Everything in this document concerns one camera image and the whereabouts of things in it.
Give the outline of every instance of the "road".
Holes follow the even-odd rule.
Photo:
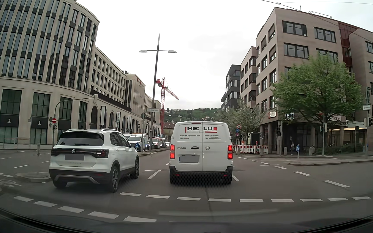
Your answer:
[[[45,213],[115,221],[294,223],[373,214],[373,162],[291,166],[292,158],[234,157],[230,185],[217,180],[169,183],[168,151],[140,157],[138,179],[117,193],[99,185],[25,183],[15,174],[48,172],[50,151],[0,150],[0,207],[26,216]]]

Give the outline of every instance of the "license plate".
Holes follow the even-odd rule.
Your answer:
[[[199,155],[181,155],[179,156],[179,162],[194,162],[198,163]]]
[[[64,160],[84,160],[84,154],[65,154]]]

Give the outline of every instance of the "curved building facade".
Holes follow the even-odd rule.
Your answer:
[[[98,25],[75,0],[0,0],[0,143],[51,144],[54,113],[55,141],[70,128],[141,131],[132,85],[142,81],[95,46]]]

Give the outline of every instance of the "forested hill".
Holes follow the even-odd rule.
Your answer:
[[[192,110],[167,108],[164,121],[173,121],[174,123],[180,121],[210,121],[218,110],[219,108],[199,108]]]

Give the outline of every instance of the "construction crane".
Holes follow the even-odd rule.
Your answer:
[[[165,92],[168,92],[176,99],[179,99],[167,86],[165,86],[165,77],[162,79],[162,82],[160,79],[156,80],[156,83],[159,87],[162,88],[161,90],[161,115],[159,118],[159,122],[161,124],[161,134],[163,133],[163,118],[165,116]]]

